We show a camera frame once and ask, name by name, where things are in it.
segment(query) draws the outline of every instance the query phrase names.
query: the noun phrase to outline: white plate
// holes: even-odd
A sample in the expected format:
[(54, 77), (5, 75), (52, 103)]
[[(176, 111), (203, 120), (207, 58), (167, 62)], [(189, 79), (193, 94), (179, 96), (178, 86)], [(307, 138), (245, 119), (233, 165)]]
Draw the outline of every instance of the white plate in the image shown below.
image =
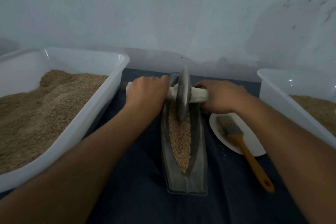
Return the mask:
[(233, 120), (236, 122), (236, 124), (240, 127), (240, 129), (244, 132), (244, 143), (246, 144), (247, 148), (250, 150), (253, 156), (258, 157), (261, 155), (266, 154), (266, 151), (264, 147), (259, 142), (257, 136), (253, 133), (253, 131), (246, 125), (246, 123), (235, 113), (229, 113), (229, 114), (211, 114), (209, 118), (209, 124), (212, 129), (212, 131), (215, 133), (217, 138), (229, 149), (233, 150), (234, 152), (238, 154), (243, 154), (239, 147), (235, 146), (233, 143), (231, 143), (229, 140), (226, 140), (225, 137), (222, 136), (219, 125), (217, 123), (216, 117), (217, 116), (225, 116), (230, 115)]

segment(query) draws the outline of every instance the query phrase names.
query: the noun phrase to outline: grain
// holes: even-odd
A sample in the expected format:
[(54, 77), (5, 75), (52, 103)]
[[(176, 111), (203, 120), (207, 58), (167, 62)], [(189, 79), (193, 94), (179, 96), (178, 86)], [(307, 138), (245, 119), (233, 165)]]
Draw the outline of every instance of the grain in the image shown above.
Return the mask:
[(336, 137), (336, 104), (309, 96), (291, 96), (303, 109)]
[(169, 137), (176, 162), (182, 171), (186, 173), (189, 166), (190, 148), (191, 148), (191, 125), (190, 113), (188, 111), (184, 121), (179, 122), (176, 115), (175, 102), (171, 101), (169, 105)]
[(36, 90), (0, 98), (0, 174), (44, 153), (106, 78), (51, 70)]

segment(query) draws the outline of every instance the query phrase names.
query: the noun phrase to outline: dark tablecloth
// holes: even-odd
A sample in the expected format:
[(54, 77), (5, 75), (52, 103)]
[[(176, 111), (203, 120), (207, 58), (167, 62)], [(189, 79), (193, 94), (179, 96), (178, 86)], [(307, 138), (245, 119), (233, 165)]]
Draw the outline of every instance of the dark tablecloth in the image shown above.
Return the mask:
[[(122, 82), (162, 75), (125, 69)], [(201, 79), (204, 78), (191, 76), (192, 84)], [(233, 82), (243, 85), (250, 94), (259, 95), (259, 83)], [(121, 110), (125, 99), (125, 93), (119, 91), (97, 128)], [(261, 187), (242, 155), (217, 139), (209, 126), (209, 116), (204, 115), (203, 119), (208, 155), (207, 196), (167, 192), (157, 117), (115, 166), (88, 223), (307, 223), (269, 157), (264, 155), (257, 160), (273, 182), (274, 194)]]

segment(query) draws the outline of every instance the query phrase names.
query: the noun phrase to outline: white plastic tub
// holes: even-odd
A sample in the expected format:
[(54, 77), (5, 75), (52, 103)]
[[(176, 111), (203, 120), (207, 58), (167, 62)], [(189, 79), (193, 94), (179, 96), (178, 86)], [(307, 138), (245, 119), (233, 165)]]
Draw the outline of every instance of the white plastic tub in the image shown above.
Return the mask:
[(320, 98), (336, 103), (336, 78), (323, 73), (260, 69), (259, 98), (336, 149), (336, 138), (289, 95)]
[(114, 97), (128, 62), (129, 57), (120, 53), (63, 48), (25, 50), (0, 56), (0, 97), (36, 89), (41, 77), (52, 69), (109, 76), (44, 154), (24, 167), (0, 175), (0, 192), (31, 179), (83, 138), (103, 106)]

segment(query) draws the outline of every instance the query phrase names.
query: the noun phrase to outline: orange brush handle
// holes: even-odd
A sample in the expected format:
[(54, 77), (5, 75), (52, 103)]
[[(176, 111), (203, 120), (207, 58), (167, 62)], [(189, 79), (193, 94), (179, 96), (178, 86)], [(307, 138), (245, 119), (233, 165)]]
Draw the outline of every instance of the orange brush handle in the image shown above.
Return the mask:
[(275, 188), (268, 178), (267, 174), (264, 172), (263, 168), (259, 165), (258, 161), (254, 158), (251, 154), (250, 150), (246, 147), (243, 141), (243, 134), (236, 134), (236, 135), (228, 135), (227, 138), (235, 142), (243, 152), (247, 162), (249, 163), (252, 171), (254, 172), (255, 176), (257, 177), (260, 184), (263, 188), (270, 193), (275, 191)]

